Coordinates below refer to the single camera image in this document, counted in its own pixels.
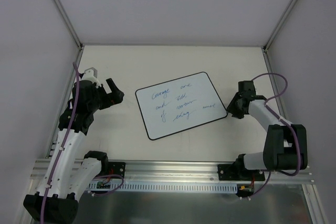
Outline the white whiteboard black frame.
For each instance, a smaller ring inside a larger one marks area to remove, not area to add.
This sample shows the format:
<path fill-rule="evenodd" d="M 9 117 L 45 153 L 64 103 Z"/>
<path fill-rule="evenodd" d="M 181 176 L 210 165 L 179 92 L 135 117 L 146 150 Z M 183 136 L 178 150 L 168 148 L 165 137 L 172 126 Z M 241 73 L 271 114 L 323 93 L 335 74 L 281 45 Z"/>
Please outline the white whiteboard black frame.
<path fill-rule="evenodd" d="M 206 72 L 138 89 L 135 97 L 152 141 L 227 117 Z"/>

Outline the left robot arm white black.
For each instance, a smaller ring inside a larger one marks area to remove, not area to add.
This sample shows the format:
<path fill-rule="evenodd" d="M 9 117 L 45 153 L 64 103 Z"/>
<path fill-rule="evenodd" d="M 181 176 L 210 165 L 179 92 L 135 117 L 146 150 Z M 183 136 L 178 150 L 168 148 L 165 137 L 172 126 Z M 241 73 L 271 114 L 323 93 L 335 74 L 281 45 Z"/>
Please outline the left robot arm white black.
<path fill-rule="evenodd" d="M 84 142 L 94 113 L 123 101 L 124 93 L 111 78 L 110 92 L 96 80 L 81 79 L 74 84 L 72 97 L 59 118 L 58 135 L 49 166 L 35 193 L 25 196 L 23 206 L 40 223 L 73 223 L 79 200 L 89 183 L 112 176 L 105 152 L 89 151 L 80 168 L 72 174 L 76 152 Z"/>

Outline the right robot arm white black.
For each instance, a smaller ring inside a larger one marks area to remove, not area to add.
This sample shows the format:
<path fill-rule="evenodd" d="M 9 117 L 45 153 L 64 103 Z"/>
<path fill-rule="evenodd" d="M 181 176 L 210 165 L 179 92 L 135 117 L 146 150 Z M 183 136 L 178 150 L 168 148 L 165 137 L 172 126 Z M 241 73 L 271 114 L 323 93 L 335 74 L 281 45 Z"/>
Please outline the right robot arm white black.
<path fill-rule="evenodd" d="M 227 112 L 236 119 L 252 116 L 266 131 L 264 149 L 258 153 L 240 154 L 228 173 L 247 180 L 253 172 L 280 172 L 296 176 L 308 166 L 307 130 L 282 118 L 258 95 L 252 80 L 238 82 L 238 91 Z"/>

